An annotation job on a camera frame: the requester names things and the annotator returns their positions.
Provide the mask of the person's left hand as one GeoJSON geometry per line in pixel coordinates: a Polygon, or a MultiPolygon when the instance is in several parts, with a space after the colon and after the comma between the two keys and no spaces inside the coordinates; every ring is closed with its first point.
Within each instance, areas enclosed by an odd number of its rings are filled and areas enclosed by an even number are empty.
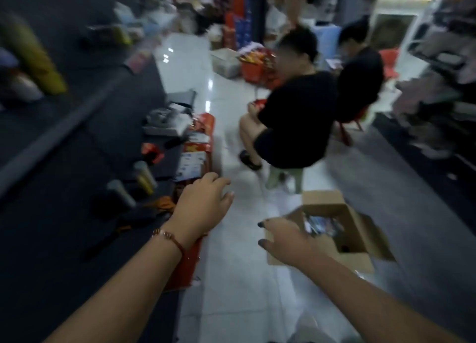
{"type": "Polygon", "coordinates": [[[208,172],[183,190],[170,219],[161,229],[171,233],[188,250],[201,236],[213,230],[229,210],[221,210],[219,202],[231,183],[229,178],[208,172]]]}

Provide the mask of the person's right hand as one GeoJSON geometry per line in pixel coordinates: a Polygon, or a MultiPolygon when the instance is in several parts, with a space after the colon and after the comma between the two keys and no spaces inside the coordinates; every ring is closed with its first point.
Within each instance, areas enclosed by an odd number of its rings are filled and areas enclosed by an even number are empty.
{"type": "Polygon", "coordinates": [[[301,269],[305,259],[314,254],[310,236],[302,232],[296,223],[283,217],[265,219],[258,223],[268,239],[277,245],[276,256],[278,262],[301,269]]]}

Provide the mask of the person's left forearm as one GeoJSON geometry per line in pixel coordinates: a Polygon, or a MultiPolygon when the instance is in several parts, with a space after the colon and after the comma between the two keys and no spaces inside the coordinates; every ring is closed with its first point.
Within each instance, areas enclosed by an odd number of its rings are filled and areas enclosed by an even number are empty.
{"type": "Polygon", "coordinates": [[[43,343],[136,343],[184,248],[154,235],[43,343]]]}

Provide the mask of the person's right forearm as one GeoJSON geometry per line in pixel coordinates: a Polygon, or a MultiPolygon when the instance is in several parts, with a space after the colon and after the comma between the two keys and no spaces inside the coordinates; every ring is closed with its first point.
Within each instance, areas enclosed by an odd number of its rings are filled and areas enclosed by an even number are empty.
{"type": "Polygon", "coordinates": [[[323,254],[296,265],[366,343],[465,343],[323,254]]]}

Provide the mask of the long red printed carton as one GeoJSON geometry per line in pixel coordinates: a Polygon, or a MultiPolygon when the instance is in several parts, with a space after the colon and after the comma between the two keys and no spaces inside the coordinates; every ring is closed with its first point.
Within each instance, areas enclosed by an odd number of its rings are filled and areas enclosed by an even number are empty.
{"type": "Polygon", "coordinates": [[[185,184],[211,172],[214,128],[215,117],[210,113],[201,113],[193,118],[183,144],[175,183],[185,184]]]}

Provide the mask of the pile of small packets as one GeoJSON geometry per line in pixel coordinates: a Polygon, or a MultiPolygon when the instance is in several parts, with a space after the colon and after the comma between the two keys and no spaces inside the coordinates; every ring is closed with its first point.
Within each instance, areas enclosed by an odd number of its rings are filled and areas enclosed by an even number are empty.
{"type": "Polygon", "coordinates": [[[304,214],[305,231],[311,236],[327,235],[336,237],[345,230],[340,221],[331,216],[304,214]]]}

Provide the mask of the pale green plastic stool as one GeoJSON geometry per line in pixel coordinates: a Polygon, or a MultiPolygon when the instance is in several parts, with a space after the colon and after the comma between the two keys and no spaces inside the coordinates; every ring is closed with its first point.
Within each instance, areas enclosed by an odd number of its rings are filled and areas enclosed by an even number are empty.
{"type": "Polygon", "coordinates": [[[269,167],[268,177],[265,182],[266,189],[276,189],[280,184],[287,185],[288,180],[294,181],[294,193],[302,193],[304,168],[281,169],[275,166],[269,167]]]}

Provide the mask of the pale tube bottle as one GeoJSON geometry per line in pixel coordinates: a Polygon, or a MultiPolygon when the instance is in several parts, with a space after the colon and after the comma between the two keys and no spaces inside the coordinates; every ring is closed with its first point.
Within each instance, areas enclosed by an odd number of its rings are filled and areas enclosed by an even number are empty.
{"type": "Polygon", "coordinates": [[[140,187],[147,195],[152,196],[158,188],[158,183],[152,175],[148,164],[145,161],[136,161],[133,164],[133,171],[140,187]]]}
{"type": "Polygon", "coordinates": [[[124,186],[121,180],[114,179],[109,181],[106,184],[106,189],[109,192],[113,193],[125,207],[129,209],[134,209],[137,207],[137,202],[129,194],[129,192],[127,191],[126,187],[124,186]]]}

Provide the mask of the orange snack packet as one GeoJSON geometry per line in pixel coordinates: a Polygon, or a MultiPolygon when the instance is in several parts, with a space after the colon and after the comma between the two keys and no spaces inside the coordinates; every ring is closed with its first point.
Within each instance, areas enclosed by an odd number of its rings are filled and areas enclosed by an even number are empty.
{"type": "Polygon", "coordinates": [[[164,158],[163,151],[154,143],[142,143],[141,154],[144,162],[148,166],[154,166],[160,163],[164,158]]]}

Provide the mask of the open brown cardboard box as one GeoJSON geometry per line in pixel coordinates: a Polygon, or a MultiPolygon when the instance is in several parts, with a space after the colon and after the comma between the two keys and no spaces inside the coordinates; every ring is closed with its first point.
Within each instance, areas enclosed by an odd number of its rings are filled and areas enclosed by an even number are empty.
{"type": "Polygon", "coordinates": [[[339,190],[304,191],[301,204],[283,217],[310,236],[313,247],[355,273],[372,274],[374,260],[396,261],[384,232],[370,216],[346,203],[339,190]],[[311,236],[305,231],[304,214],[335,217],[345,231],[336,237],[311,236]]]}

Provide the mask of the white paper stack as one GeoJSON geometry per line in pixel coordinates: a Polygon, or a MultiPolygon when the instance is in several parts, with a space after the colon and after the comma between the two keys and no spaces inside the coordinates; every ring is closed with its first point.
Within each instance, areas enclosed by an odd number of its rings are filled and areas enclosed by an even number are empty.
{"type": "Polygon", "coordinates": [[[149,111],[142,130],[148,136],[182,137],[192,123],[192,115],[185,111],[159,108],[149,111]]]}

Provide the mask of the grey tray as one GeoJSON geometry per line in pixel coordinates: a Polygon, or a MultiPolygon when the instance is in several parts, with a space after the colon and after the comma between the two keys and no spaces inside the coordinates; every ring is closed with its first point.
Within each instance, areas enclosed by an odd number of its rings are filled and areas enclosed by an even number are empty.
{"type": "Polygon", "coordinates": [[[197,92],[193,89],[189,89],[183,92],[173,92],[166,94],[165,106],[176,104],[188,109],[194,109],[194,102],[197,97],[197,92]]]}

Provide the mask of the red shopping basket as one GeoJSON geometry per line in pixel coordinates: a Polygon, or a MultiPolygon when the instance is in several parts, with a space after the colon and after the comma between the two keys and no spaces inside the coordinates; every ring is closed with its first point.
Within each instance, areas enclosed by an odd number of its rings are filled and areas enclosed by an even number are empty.
{"type": "Polygon", "coordinates": [[[273,90],[281,81],[276,70],[273,50],[259,47],[238,57],[243,79],[256,86],[273,90]]]}

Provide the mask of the white plastic storage box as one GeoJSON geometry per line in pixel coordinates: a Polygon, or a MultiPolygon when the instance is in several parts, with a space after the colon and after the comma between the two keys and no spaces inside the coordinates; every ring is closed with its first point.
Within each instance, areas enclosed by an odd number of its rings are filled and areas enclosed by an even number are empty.
{"type": "Polygon", "coordinates": [[[229,48],[221,48],[210,52],[212,70],[226,79],[234,79],[241,75],[239,53],[229,48]]]}

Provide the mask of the red plastic chair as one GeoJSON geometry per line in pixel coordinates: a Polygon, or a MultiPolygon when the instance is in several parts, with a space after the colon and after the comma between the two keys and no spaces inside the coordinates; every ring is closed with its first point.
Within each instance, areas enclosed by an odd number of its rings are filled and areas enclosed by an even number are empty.
{"type": "Polygon", "coordinates": [[[344,146],[351,147],[353,146],[353,138],[351,137],[348,127],[357,132],[363,132],[363,123],[366,122],[370,111],[370,105],[363,108],[359,113],[357,113],[353,119],[346,121],[337,121],[336,122],[336,138],[344,146]]]}

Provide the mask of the black counter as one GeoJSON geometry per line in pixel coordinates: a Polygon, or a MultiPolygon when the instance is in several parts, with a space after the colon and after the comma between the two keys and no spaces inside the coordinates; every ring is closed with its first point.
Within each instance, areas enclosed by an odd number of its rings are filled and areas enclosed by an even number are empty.
{"type": "Polygon", "coordinates": [[[131,72],[136,47],[86,46],[87,27],[116,22],[115,2],[0,0],[33,29],[68,92],[0,113],[0,343],[41,343],[138,249],[114,230],[97,197],[132,178],[146,114],[166,102],[156,61],[131,72]]]}

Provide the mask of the red plastic stool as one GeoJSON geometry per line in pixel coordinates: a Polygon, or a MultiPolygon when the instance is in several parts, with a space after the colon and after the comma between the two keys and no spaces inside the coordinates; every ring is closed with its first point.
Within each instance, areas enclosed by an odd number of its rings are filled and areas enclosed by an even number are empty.
{"type": "Polygon", "coordinates": [[[397,79],[399,73],[396,71],[396,63],[399,57],[399,49],[382,49],[379,53],[384,64],[384,82],[397,79]]]}

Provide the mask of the yellow bag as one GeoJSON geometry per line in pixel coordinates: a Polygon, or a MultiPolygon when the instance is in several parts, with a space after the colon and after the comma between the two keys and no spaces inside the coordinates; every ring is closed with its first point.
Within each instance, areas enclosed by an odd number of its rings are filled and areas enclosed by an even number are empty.
{"type": "Polygon", "coordinates": [[[44,93],[60,95],[68,91],[65,79],[24,18],[0,12],[0,42],[19,59],[21,66],[44,93]]]}

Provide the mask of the shelf rack with goods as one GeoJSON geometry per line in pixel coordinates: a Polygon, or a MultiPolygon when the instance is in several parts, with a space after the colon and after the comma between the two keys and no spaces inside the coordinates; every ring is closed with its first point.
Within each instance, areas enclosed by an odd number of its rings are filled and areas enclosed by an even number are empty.
{"type": "Polygon", "coordinates": [[[407,52],[426,63],[397,84],[393,117],[430,159],[476,165],[476,0],[439,0],[407,52]]]}

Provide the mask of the white display cabinet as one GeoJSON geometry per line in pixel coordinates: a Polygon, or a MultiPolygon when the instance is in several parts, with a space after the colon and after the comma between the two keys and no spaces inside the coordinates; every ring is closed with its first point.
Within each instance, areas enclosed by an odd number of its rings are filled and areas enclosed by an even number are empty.
{"type": "Polygon", "coordinates": [[[369,20],[367,42],[376,50],[397,49],[396,71],[406,75],[417,59],[408,48],[420,26],[432,19],[443,0],[376,0],[369,20]]]}

